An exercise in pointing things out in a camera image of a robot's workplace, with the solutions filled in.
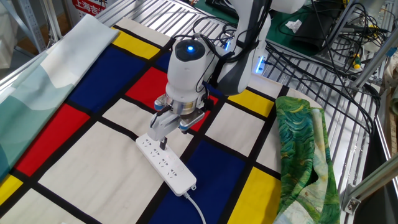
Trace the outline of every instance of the blue indicator light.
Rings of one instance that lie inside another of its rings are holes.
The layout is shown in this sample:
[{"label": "blue indicator light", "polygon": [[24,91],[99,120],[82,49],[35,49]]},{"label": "blue indicator light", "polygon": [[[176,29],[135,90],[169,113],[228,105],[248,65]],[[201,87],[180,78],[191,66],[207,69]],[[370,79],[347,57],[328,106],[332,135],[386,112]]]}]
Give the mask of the blue indicator light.
[{"label": "blue indicator light", "polygon": [[195,49],[192,46],[187,47],[187,52],[192,53],[194,51],[195,51]]},{"label": "blue indicator light", "polygon": [[228,43],[226,43],[225,50],[228,50],[230,45],[231,45],[231,41],[228,41]]},{"label": "blue indicator light", "polygon": [[262,73],[262,69],[260,68],[261,63],[262,63],[262,59],[264,59],[264,56],[262,56],[262,57],[260,58],[259,63],[257,64],[257,68],[256,68],[256,73],[257,73],[257,74]]}]

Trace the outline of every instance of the power strip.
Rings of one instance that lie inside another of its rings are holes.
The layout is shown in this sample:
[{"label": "power strip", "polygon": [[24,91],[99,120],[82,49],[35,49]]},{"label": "power strip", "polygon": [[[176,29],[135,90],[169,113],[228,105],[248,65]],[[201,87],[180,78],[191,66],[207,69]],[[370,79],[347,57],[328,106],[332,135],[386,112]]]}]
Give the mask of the power strip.
[{"label": "power strip", "polygon": [[161,149],[160,141],[152,140],[148,134],[137,138],[136,144],[176,196],[196,189],[196,177],[168,145]]}]

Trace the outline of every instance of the green patterned cloth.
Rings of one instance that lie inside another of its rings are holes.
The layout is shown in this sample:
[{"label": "green patterned cloth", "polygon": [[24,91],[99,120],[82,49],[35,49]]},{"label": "green patterned cloth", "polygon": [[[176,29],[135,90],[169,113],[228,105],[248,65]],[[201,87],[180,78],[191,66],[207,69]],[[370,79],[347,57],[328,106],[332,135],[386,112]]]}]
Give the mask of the green patterned cloth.
[{"label": "green patterned cloth", "polygon": [[306,100],[276,100],[282,191],[275,224],[340,223],[324,111]]}]

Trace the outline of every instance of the blue square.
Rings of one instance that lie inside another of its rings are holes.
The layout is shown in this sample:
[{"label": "blue square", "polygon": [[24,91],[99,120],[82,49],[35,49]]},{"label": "blue square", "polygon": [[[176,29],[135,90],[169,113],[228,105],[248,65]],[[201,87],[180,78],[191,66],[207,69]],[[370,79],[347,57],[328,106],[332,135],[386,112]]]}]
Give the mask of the blue square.
[{"label": "blue square", "polygon": [[158,61],[156,61],[156,65],[162,67],[164,70],[169,69],[169,62],[170,62],[170,57],[172,56],[171,52],[167,52],[166,54],[163,54],[160,56]]},{"label": "blue square", "polygon": [[[216,223],[242,173],[245,162],[202,141],[187,163],[197,178],[197,189],[189,191],[207,223]],[[149,223],[201,224],[195,207],[169,190]]]},{"label": "blue square", "polygon": [[72,91],[69,100],[97,112],[134,78],[144,65],[145,62],[142,60],[109,46]]}]

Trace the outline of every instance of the fabric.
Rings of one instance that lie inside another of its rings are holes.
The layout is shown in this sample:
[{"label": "fabric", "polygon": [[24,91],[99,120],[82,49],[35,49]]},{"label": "fabric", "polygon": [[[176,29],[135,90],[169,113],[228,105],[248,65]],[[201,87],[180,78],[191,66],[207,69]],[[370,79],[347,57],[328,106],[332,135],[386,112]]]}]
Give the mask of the fabric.
[{"label": "fabric", "polygon": [[20,186],[22,182],[13,175],[7,175],[0,184],[0,205],[3,204]]},{"label": "fabric", "polygon": [[[139,46],[116,45],[120,35],[105,48],[10,171],[22,185],[3,195],[0,223],[201,223],[134,142],[165,93],[173,40],[129,19],[114,28],[159,51],[142,57]],[[271,224],[281,186],[275,99],[305,96],[260,76],[239,100],[209,89],[213,110],[187,134],[167,136],[197,178],[189,194],[209,224]]]},{"label": "fabric", "polygon": [[282,192],[275,224],[340,223],[324,112],[288,96],[276,100]]},{"label": "fabric", "polygon": [[0,97],[0,180],[116,34],[86,16]]}]

